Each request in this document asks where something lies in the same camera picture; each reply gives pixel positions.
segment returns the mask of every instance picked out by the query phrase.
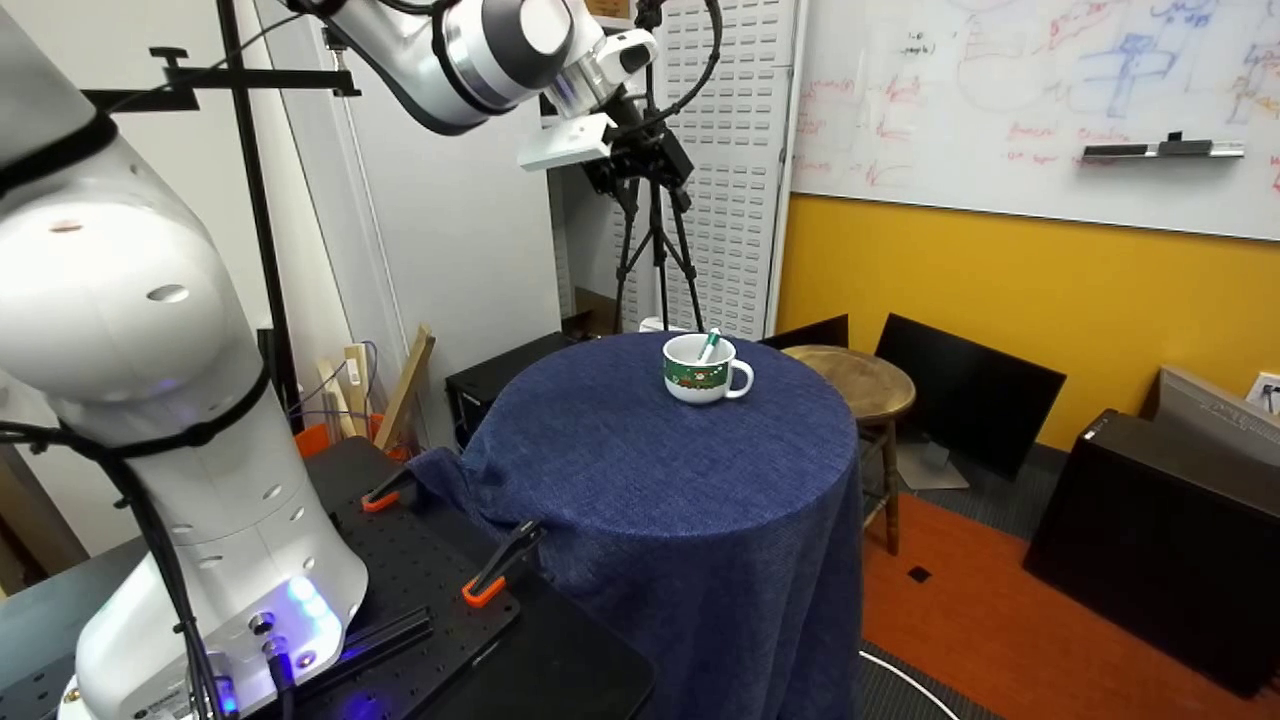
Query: wooden stool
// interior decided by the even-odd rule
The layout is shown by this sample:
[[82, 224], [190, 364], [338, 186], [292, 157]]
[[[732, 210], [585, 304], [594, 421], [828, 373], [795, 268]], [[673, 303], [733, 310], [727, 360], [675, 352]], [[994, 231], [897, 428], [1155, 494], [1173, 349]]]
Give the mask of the wooden stool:
[[867, 439], [873, 443], [863, 456], [864, 461], [877, 450], [883, 451], [884, 497], [867, 515], [863, 528], [870, 525], [876, 515], [884, 510], [888, 551], [897, 555], [897, 489], [901, 483], [897, 471], [897, 419], [915, 402], [915, 383], [890, 363], [844, 347], [803, 345], [783, 352], [817, 370], [849, 404], [858, 420], [859, 433], [867, 432]]

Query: stool leg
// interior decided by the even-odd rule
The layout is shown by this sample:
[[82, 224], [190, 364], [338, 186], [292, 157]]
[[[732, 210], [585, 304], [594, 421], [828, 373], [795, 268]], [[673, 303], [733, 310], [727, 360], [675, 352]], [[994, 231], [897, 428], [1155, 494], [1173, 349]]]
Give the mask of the stool leg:
[[888, 527], [888, 552], [897, 555], [899, 525], [897, 525], [897, 423], [890, 420], [884, 425], [884, 523]]

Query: black tripod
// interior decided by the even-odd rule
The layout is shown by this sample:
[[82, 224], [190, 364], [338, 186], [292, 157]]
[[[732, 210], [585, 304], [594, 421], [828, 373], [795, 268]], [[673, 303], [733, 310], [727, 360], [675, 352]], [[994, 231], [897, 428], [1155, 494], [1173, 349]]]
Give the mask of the black tripod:
[[[659, 24], [662, 24], [662, 0], [641, 3], [636, 14], [636, 27], [653, 32]], [[645, 68], [646, 118], [658, 111], [653, 86], [653, 65], [650, 64]], [[680, 147], [680, 142], [672, 135], [671, 129], [667, 128], [666, 123], [654, 124], [649, 128], [648, 135], [646, 145], [649, 151], [645, 152], [645, 156], [657, 159], [641, 163], [641, 165], [650, 167], [646, 168], [649, 172], [640, 173], [649, 182], [649, 232], [640, 241], [634, 254], [631, 252], [631, 234], [635, 229], [636, 213], [639, 211], [640, 179], [634, 178], [625, 184], [622, 181], [616, 181], [614, 192], [612, 193], [622, 208], [622, 217], [625, 219], [622, 252], [618, 256], [618, 292], [614, 299], [617, 302], [613, 310], [613, 332], [622, 332], [622, 296], [626, 290], [627, 275], [635, 269], [636, 263], [640, 261], [640, 255], [644, 254], [645, 247], [650, 242], [653, 243], [653, 264], [658, 268], [658, 292], [662, 297], [663, 329], [671, 329], [669, 310], [667, 306], [667, 258], [669, 256], [689, 282], [689, 297], [694, 305], [694, 322], [698, 325], [698, 332], [705, 332], [703, 327], [703, 310], [698, 302], [698, 287], [694, 282], [698, 278], [698, 268], [694, 266], [694, 261], [689, 256], [689, 237], [685, 233], [685, 213], [692, 206], [684, 186], [685, 179], [689, 177], [687, 169], [691, 169], [689, 156], [685, 155], [684, 149]], [[678, 158], [678, 160], [672, 161], [673, 156]], [[678, 167], [687, 167], [687, 169], [675, 169]], [[662, 187], [667, 188], [667, 196], [671, 199], [671, 211], [676, 220], [676, 236], [680, 241], [678, 249], [671, 242], [671, 237], [667, 236], [667, 231], [662, 224]]]

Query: yellow wall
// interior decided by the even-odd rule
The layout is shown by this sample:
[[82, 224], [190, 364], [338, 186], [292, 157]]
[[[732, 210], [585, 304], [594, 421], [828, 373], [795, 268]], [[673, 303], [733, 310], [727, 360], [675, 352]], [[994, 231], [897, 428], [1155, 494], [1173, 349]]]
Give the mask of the yellow wall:
[[1244, 395], [1280, 372], [1280, 242], [795, 196], [780, 331], [890, 311], [1066, 373], [1041, 442], [1134, 413], [1161, 364]]

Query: whiteboard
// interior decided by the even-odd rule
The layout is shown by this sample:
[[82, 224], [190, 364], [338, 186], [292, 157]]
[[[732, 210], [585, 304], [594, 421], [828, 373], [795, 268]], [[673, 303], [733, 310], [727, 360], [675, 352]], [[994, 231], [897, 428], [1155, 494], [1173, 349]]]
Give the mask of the whiteboard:
[[[1082, 163], [1088, 143], [1244, 159]], [[1280, 0], [813, 0], [795, 192], [1280, 240]]]

